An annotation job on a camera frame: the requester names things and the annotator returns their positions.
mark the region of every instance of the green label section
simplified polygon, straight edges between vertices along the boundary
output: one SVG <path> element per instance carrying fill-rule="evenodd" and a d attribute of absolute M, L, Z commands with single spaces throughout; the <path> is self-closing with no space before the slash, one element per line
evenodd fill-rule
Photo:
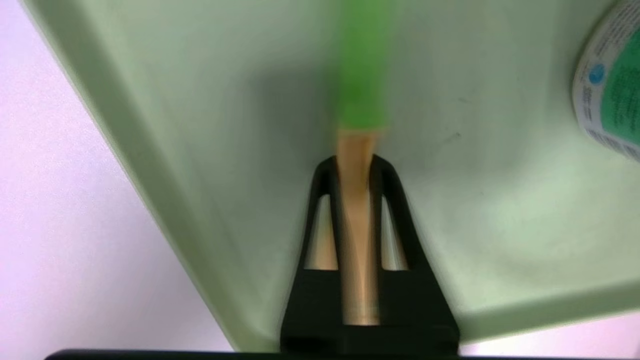
<path fill-rule="evenodd" d="M 602 128 L 640 145 L 640 31 L 613 65 L 602 97 Z"/>

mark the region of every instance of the label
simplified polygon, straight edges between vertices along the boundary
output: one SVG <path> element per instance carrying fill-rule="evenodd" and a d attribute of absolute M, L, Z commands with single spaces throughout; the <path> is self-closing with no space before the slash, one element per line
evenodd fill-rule
<path fill-rule="evenodd" d="M 573 80 L 580 126 L 640 161 L 640 1 L 624 0 L 598 27 Z"/>

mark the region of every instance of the black plastic holder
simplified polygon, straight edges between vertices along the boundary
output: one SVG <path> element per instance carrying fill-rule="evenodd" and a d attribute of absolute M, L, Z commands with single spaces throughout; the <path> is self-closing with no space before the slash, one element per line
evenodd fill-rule
<path fill-rule="evenodd" d="M 380 325 L 345 325 L 342 275 L 345 267 L 343 216 L 335 157 L 317 166 L 307 209 L 300 259 L 280 329 L 280 351 L 324 355 L 455 356 L 460 330 L 424 254 L 400 178 L 393 166 L 375 156 L 369 188 L 376 251 Z M 337 271 L 305 268 L 319 200 L 329 195 Z M 381 204 L 386 198 L 393 226 L 404 249 L 407 270 L 382 267 Z"/>

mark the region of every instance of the blue logo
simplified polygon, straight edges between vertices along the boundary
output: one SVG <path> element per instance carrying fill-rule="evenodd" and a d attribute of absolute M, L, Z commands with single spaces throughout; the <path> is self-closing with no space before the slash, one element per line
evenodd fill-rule
<path fill-rule="evenodd" d="M 593 68 L 591 68 L 591 72 L 589 73 L 589 81 L 593 85 L 600 85 L 602 83 L 602 80 L 604 80 L 604 75 L 604 65 L 595 65 Z"/>

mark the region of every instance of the plastic tray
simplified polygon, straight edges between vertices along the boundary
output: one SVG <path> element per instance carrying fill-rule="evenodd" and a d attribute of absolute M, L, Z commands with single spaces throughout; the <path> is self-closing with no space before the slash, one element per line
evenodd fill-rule
<path fill-rule="evenodd" d="M 275 350 L 339 0 L 25 2 L 229 340 Z M 571 106 L 611 4 L 397 1 L 380 154 L 464 340 L 640 304 L 640 166 Z"/>

